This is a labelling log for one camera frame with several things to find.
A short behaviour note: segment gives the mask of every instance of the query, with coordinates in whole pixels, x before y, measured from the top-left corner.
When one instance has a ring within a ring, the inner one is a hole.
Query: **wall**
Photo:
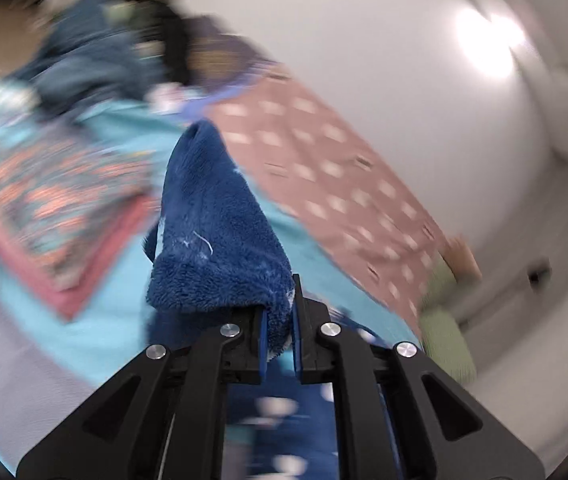
[[[446,232],[475,245],[547,161],[544,126],[515,70],[464,54],[468,0],[178,0],[213,12],[285,62],[385,157]]]
[[[568,296],[469,389],[552,471],[568,453]]]

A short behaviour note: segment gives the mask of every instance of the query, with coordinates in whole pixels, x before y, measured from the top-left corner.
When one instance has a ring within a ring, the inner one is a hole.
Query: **silver rivet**
[[[413,345],[413,343],[409,343],[404,341],[403,343],[399,343],[395,349],[397,353],[402,357],[413,357],[417,354],[417,347]]]
[[[235,337],[240,333],[240,328],[234,323],[226,323],[221,326],[219,333],[224,337]]]
[[[161,345],[151,345],[146,349],[146,357],[149,359],[161,359],[166,355],[166,348]]]
[[[341,327],[337,323],[324,323],[320,327],[321,333],[328,337],[334,337],[341,332]]]

